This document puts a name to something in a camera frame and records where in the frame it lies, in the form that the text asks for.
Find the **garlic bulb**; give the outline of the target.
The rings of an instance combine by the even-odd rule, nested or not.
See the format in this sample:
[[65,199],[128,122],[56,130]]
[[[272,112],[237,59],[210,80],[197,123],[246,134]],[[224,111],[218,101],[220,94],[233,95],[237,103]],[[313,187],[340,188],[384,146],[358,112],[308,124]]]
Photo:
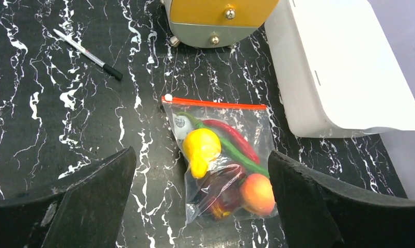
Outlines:
[[176,139],[183,140],[194,127],[188,117],[172,114],[173,132]]

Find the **dark purple plum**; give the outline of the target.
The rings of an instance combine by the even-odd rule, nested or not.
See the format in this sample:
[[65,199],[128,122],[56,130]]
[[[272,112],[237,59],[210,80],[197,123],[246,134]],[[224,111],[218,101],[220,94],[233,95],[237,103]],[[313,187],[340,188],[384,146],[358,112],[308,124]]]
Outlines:
[[246,178],[245,169],[239,164],[228,164],[216,171],[209,171],[197,180],[197,207],[201,214],[215,221],[230,216],[241,206],[240,182]]

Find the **yellow lemon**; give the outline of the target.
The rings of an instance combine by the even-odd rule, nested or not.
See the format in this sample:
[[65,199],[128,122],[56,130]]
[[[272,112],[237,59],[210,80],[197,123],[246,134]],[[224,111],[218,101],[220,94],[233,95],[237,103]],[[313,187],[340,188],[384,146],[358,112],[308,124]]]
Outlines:
[[215,161],[221,153],[219,137],[207,128],[189,132],[182,145],[191,175],[195,179],[203,178],[209,170],[210,163]]

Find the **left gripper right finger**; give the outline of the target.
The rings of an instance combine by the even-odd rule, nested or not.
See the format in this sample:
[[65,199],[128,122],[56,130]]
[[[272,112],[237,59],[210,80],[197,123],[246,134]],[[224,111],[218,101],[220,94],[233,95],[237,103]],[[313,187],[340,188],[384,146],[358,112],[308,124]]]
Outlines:
[[415,247],[415,200],[359,188],[278,151],[268,171],[288,247]]

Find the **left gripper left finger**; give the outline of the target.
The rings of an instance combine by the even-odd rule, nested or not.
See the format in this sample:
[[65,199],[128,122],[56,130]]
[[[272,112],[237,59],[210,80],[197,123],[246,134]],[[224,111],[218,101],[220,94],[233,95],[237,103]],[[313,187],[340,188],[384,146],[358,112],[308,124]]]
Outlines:
[[115,247],[135,168],[129,147],[0,200],[0,247]]

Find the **clear zip bag orange zipper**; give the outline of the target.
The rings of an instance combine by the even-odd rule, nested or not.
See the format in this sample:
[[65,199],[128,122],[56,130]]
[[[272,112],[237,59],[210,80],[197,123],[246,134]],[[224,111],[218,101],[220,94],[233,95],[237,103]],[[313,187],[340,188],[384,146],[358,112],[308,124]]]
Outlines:
[[[236,129],[245,138],[245,140],[247,140],[247,142],[253,147],[260,159],[259,165],[267,169],[268,171],[268,158],[271,152],[274,150],[275,144],[273,140],[273,133],[266,105],[201,101],[178,98],[170,94],[166,94],[162,97],[162,105],[169,120],[170,128],[173,135],[174,132],[172,124],[172,114],[178,115],[178,112],[187,112],[190,115],[202,121],[206,119],[214,119],[224,122]],[[213,129],[215,129],[216,132],[219,133],[219,135],[231,141],[227,133],[220,131],[217,128]],[[187,164],[186,172],[184,174],[186,195],[185,215],[187,223],[191,223],[194,221],[213,223],[226,222],[228,220],[250,220],[259,218],[271,218],[277,215],[278,211],[276,208],[276,203],[270,215],[259,216],[244,209],[242,198],[241,206],[238,207],[230,216],[228,216],[224,220],[215,221],[209,215],[201,214],[200,210],[197,207],[197,193],[200,189],[200,187],[197,185],[197,180],[199,179],[195,179],[191,175],[189,169],[189,162],[185,157],[182,149],[183,139],[176,139],[175,135],[174,138]],[[224,152],[221,151],[219,157],[215,161],[210,163],[209,170],[207,172],[219,170],[221,168],[224,168],[228,164],[239,163],[233,161],[230,157],[228,157]],[[249,175],[253,174],[253,172],[250,172],[245,169],[245,174],[247,178]]]

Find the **red chili pepper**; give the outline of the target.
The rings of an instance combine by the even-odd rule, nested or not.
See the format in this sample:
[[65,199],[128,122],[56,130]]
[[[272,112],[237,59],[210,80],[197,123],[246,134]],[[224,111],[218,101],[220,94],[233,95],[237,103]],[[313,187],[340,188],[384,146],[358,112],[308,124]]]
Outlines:
[[217,128],[220,131],[227,133],[231,141],[238,147],[238,149],[243,153],[243,155],[245,155],[247,158],[249,158],[256,164],[260,163],[260,159],[253,147],[236,129],[224,122],[214,119],[206,119],[203,120],[202,123],[208,127]]

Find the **orange peach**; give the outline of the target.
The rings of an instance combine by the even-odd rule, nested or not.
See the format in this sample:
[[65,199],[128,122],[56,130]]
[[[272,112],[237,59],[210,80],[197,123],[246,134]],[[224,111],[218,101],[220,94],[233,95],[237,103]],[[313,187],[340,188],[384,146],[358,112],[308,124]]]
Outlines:
[[249,175],[240,186],[243,207],[259,216],[270,215],[275,206],[275,198],[270,180],[262,175]]

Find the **green chili pepper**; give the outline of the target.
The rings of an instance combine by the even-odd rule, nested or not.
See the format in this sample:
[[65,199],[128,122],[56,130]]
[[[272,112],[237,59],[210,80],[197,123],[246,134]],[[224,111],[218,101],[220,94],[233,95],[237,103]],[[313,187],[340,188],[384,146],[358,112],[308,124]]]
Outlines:
[[221,135],[219,135],[218,132],[216,132],[215,129],[211,128],[208,125],[205,125],[204,121],[195,118],[187,112],[178,112],[178,115],[188,117],[197,129],[208,129],[209,131],[213,131],[219,138],[222,152],[224,152],[233,161],[238,162],[246,170],[253,173],[262,174],[265,177],[269,178],[269,173],[267,169],[261,167],[258,163],[254,162],[252,159],[243,154],[242,151],[238,149],[236,146],[234,146],[229,139],[222,137]]

